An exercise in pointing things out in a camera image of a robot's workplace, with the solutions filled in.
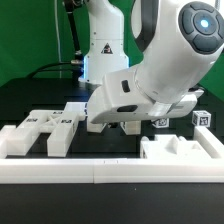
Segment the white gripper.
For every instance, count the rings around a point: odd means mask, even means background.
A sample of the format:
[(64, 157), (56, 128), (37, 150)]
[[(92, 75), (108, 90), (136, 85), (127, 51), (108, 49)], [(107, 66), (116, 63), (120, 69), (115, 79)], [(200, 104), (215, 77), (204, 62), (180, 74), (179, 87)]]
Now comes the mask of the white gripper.
[(172, 104), (160, 103), (146, 96), (134, 81), (136, 67), (106, 74), (87, 103), (92, 124), (157, 120), (188, 115), (204, 93), (201, 88), (187, 91)]

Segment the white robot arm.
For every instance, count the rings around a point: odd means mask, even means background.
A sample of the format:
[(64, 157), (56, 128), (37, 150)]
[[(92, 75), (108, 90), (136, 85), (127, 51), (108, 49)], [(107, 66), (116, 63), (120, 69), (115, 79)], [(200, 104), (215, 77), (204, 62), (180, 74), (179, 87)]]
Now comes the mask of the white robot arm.
[(196, 84), (224, 49), (221, 0), (134, 0), (133, 37), (140, 63), (121, 65), (121, 15), (108, 0), (85, 0), (92, 46), (86, 80), (97, 86), (87, 103), (93, 124), (176, 118), (202, 92)]

